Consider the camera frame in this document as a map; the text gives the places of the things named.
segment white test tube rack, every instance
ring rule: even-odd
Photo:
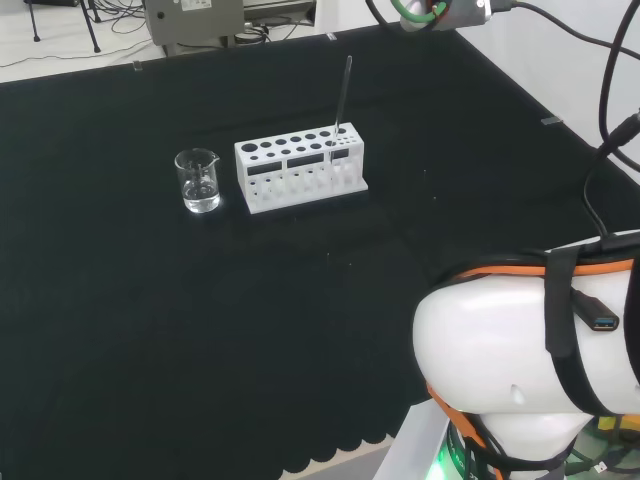
[[[362,192],[364,142],[350,123],[235,144],[238,183],[254,213]]]

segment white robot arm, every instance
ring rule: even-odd
[[[630,275],[575,277],[573,287],[601,300],[620,323],[605,332],[577,315],[574,321],[597,398],[611,412],[640,414],[625,339]],[[534,461],[562,454],[592,418],[565,392],[545,347],[544,283],[538,276],[488,275],[447,286],[420,303],[414,321],[415,354],[432,392],[457,411],[479,414],[507,456]],[[511,478],[546,473],[514,471]]]

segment wall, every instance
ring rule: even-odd
[[[318,29],[372,25],[364,0],[318,0]],[[389,21],[389,0],[376,0]],[[530,0],[585,35],[612,41],[629,0]],[[640,52],[640,13],[625,46]],[[608,49],[577,40],[539,15],[514,9],[460,33],[590,145],[601,143],[598,101]],[[609,129],[640,108],[640,62],[621,55],[609,103]],[[640,163],[640,137],[624,149]],[[632,173],[640,183],[640,174]]]

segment stirring rod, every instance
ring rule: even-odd
[[[342,77],[342,88],[340,89],[340,97],[338,98],[338,113],[336,115],[336,126],[333,130],[333,146],[338,144],[338,131],[340,130],[340,123],[342,123],[342,114],[344,113],[344,104],[347,101],[347,90],[349,88],[349,78],[351,77],[351,63],[353,57],[349,55],[347,57],[347,65],[344,67],[344,76]],[[333,153],[331,151],[330,161],[333,162]]]

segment gray equipment box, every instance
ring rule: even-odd
[[[145,17],[156,45],[197,45],[244,31],[242,0],[145,0]]]

